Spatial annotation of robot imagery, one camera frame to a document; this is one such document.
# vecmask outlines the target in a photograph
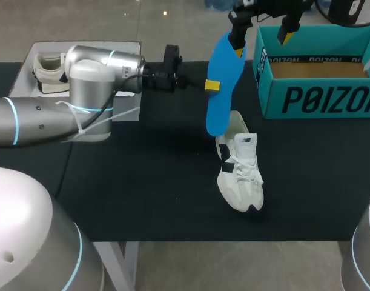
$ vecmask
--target gray floor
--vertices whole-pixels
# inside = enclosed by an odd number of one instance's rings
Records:
[[[370,0],[359,21],[370,21]],[[301,21],[321,23],[318,13]],[[141,41],[148,61],[178,44],[185,60],[207,60],[229,28],[227,13],[207,10],[203,0],[0,0],[0,62],[22,61],[35,41],[64,40]],[[145,242],[137,290],[338,291],[340,264],[337,242]]]

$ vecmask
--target white box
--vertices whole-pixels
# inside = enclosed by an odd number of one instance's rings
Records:
[[[37,53],[59,54],[67,53],[69,48],[79,44],[89,47],[100,47],[120,52],[140,55],[141,47],[139,42],[126,41],[53,41],[53,42],[35,42],[29,50],[25,61],[15,79],[9,97],[69,97],[69,91],[57,94],[42,94],[37,87],[37,82],[33,76],[33,62]],[[131,92],[118,92],[113,103],[113,115],[124,112],[135,107],[140,107],[141,94]],[[139,111],[135,110],[127,115],[115,118],[113,121],[138,121]]]

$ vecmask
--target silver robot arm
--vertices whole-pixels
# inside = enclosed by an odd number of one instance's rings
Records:
[[[181,60],[174,45],[167,46],[160,64],[147,64],[138,55],[76,45],[65,59],[69,98],[0,98],[0,147],[71,139],[79,132],[79,123],[84,129],[112,116],[116,91],[184,88],[187,82],[177,74]],[[73,140],[102,141],[110,133],[108,120]]]

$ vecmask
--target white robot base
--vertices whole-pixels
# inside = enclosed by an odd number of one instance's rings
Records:
[[[115,291],[95,246],[26,174],[0,168],[0,291]]]

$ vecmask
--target table leg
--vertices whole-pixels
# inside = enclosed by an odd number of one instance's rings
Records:
[[[136,266],[131,277],[127,263],[123,257],[118,242],[94,242],[101,260],[112,279],[116,291],[135,291],[134,276]]]
[[[139,254],[139,242],[138,241],[127,241],[125,243],[125,254],[124,259],[127,264],[128,270],[130,271],[131,280],[136,282],[136,268],[137,268],[137,256]]]

